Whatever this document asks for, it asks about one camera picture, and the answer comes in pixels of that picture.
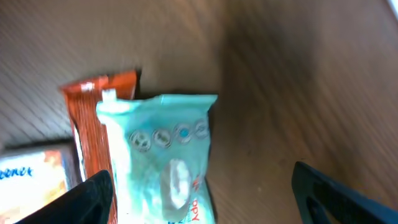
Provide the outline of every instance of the circular icon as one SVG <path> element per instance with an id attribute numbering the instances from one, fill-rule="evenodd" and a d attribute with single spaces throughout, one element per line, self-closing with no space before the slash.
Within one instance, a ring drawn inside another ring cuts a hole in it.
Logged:
<path id="1" fill-rule="evenodd" d="M 195 136 L 199 139 L 209 136 L 209 127 L 204 119 L 200 119 L 195 123 Z"/>
<path id="2" fill-rule="evenodd" d="M 170 132 L 166 129 L 155 130 L 152 134 L 152 138 L 154 139 L 155 144 L 160 147 L 167 148 L 170 147 L 172 143 Z"/>
<path id="3" fill-rule="evenodd" d="M 140 152 L 146 152 L 150 149 L 150 136 L 142 131 L 135 131 L 130 135 L 130 143 Z"/>
<path id="4" fill-rule="evenodd" d="M 176 125 L 174 133 L 177 140 L 182 144 L 186 144 L 191 140 L 191 130 L 187 124 Z"/>

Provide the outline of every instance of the black object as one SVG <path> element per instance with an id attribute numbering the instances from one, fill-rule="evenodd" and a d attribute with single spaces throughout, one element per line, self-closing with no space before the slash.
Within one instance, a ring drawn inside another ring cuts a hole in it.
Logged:
<path id="1" fill-rule="evenodd" d="M 18 224 L 106 224 L 113 196 L 109 172 L 101 170 Z"/>
<path id="2" fill-rule="evenodd" d="M 398 213 L 367 199 L 321 172 L 296 162 L 292 188 L 304 224 L 330 223 L 324 209 L 341 223 L 398 223 Z"/>

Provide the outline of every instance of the food packaging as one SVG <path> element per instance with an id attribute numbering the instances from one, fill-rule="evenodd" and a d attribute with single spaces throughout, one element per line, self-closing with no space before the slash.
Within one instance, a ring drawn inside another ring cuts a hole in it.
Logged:
<path id="1" fill-rule="evenodd" d="M 15 223 L 81 182 L 73 142 L 6 149 L 0 155 L 0 223 Z"/>
<path id="2" fill-rule="evenodd" d="M 136 89 L 136 71 L 103 75 L 62 86 L 76 141 L 83 180 L 100 170 L 108 170 L 113 177 L 105 126 L 98 121 L 95 108 L 103 100 L 103 92 L 111 91 L 120 99 L 131 100 Z M 108 223 L 117 223 L 114 194 Z"/>
<path id="3" fill-rule="evenodd" d="M 112 94 L 96 112 L 108 130 L 119 223 L 214 223 L 204 178 L 217 96 Z"/>

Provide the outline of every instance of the teal snack wrapper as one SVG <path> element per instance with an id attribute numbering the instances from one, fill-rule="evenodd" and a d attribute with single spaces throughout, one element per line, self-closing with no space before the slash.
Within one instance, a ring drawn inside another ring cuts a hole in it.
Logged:
<path id="1" fill-rule="evenodd" d="M 119 223 L 214 223 L 204 181 L 210 147 L 207 112 L 216 95 L 106 100 L 106 125 Z"/>

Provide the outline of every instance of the orange snack wrapper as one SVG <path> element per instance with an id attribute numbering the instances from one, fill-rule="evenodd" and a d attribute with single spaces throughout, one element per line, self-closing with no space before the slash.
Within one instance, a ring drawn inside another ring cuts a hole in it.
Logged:
<path id="1" fill-rule="evenodd" d="M 97 102 L 103 100 L 104 90 L 115 90 L 117 98 L 131 100 L 134 97 L 136 84 L 137 72 L 130 71 L 102 75 L 60 87 L 67 104 L 83 180 L 106 169 L 113 181 L 106 127 L 98 121 L 95 109 Z M 114 190 L 108 223 L 118 222 L 116 200 Z"/>

